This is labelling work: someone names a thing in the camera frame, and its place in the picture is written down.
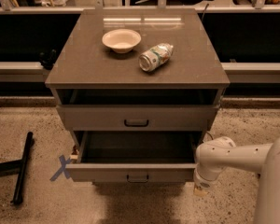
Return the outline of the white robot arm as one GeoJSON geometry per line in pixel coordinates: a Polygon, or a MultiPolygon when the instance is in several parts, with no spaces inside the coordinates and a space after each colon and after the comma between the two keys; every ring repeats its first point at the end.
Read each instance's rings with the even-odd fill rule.
{"type": "Polygon", "coordinates": [[[227,168],[260,174],[253,224],[280,224],[280,137],[271,144],[240,146],[226,136],[196,149],[195,193],[210,190],[227,168]]]}

